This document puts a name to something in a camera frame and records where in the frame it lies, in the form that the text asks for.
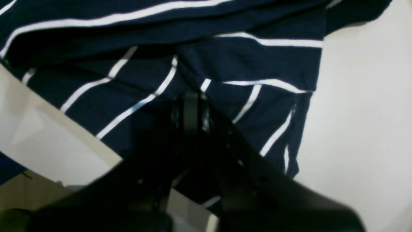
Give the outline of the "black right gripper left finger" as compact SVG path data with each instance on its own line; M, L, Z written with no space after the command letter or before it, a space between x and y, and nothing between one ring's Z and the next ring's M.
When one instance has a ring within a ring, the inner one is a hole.
M183 170L175 148L184 97L166 111L145 146L109 173L38 210L1 213L2 232L172 232L166 213L172 181Z

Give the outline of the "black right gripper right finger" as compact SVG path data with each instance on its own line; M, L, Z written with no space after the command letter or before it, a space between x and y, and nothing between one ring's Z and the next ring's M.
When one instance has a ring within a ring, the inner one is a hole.
M204 94L193 94L193 166L221 192L219 232L363 232L357 214L277 171Z

